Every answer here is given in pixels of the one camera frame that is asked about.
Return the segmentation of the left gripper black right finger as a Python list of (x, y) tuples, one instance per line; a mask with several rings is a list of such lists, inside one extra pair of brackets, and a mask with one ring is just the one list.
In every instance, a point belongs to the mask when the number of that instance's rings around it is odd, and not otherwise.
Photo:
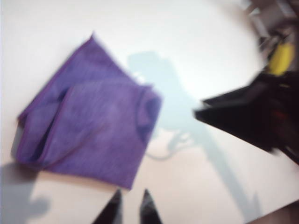
[(141, 224), (162, 224), (154, 200), (148, 191), (145, 189), (142, 203), (140, 205), (140, 223)]

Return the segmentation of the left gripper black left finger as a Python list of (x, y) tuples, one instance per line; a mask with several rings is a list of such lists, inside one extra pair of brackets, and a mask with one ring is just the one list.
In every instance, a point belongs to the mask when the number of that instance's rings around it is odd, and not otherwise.
[(104, 209), (92, 224), (121, 224), (122, 223), (122, 194), (118, 189), (108, 201)]

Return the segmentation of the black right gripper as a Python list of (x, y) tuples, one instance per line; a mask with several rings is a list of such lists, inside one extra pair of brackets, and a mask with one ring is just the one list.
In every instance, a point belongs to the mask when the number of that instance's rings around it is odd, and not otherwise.
[(299, 162), (299, 72), (283, 76), (257, 76), (249, 85), (204, 99), (197, 120), (252, 145), (272, 145), (270, 110), (274, 89), (274, 147)]

